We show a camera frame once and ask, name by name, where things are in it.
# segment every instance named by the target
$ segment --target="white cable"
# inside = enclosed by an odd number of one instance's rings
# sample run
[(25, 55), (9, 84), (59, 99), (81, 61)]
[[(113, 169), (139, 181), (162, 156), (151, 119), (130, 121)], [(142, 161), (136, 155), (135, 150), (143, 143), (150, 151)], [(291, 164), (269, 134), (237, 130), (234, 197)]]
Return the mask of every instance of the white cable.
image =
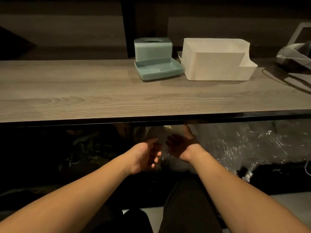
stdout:
[(307, 165), (308, 165), (308, 163), (309, 163), (309, 160), (306, 162), (306, 164), (305, 164), (305, 172), (306, 172), (306, 174), (308, 174), (309, 176), (311, 176), (311, 174), (309, 173), (309, 172), (307, 172)]

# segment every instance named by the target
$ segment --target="plastic sheet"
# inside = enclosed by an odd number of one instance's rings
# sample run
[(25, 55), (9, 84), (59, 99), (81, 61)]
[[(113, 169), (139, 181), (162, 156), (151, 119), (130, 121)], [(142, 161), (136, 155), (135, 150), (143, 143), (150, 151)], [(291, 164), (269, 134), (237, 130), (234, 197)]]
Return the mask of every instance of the plastic sheet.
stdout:
[[(263, 164), (283, 164), (311, 159), (311, 120), (260, 121), (190, 125), (204, 149), (229, 171), (236, 173), (246, 167), (244, 180), (249, 181), (252, 171)], [(172, 133), (181, 133), (181, 126), (136, 128), (137, 142), (158, 136), (160, 143)], [(192, 167), (169, 155), (165, 146), (163, 160), (176, 171)]]

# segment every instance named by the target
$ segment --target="forearm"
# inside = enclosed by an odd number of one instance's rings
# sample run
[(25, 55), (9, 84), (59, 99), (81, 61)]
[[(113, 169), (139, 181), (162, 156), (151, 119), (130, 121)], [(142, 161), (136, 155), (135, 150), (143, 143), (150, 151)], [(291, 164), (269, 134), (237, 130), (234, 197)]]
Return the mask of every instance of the forearm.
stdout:
[(127, 157), (119, 156), (17, 211), (0, 222), (0, 232), (79, 232), (129, 172)]
[(284, 206), (199, 151), (191, 164), (232, 233), (310, 232)]

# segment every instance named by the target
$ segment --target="light blue tray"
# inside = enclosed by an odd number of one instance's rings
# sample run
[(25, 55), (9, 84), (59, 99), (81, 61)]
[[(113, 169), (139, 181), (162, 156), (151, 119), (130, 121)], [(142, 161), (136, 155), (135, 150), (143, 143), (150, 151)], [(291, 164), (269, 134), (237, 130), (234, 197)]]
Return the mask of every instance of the light blue tray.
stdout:
[(136, 61), (135, 67), (143, 81), (173, 77), (184, 71), (183, 66), (173, 58)]

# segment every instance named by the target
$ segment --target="hand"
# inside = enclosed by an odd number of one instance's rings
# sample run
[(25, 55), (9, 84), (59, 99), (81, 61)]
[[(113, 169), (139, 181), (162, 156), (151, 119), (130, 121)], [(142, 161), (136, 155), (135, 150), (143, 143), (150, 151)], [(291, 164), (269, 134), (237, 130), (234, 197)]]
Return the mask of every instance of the hand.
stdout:
[(201, 152), (203, 148), (199, 145), (196, 137), (192, 134), (188, 125), (184, 126), (185, 136), (173, 134), (167, 137), (165, 142), (169, 148), (169, 153), (177, 158), (180, 158), (186, 162), (190, 162), (191, 156), (195, 153)]
[(136, 174), (151, 167), (154, 158), (161, 155), (162, 145), (157, 143), (157, 137), (150, 138), (142, 143), (134, 145), (123, 155), (127, 157), (130, 174)]

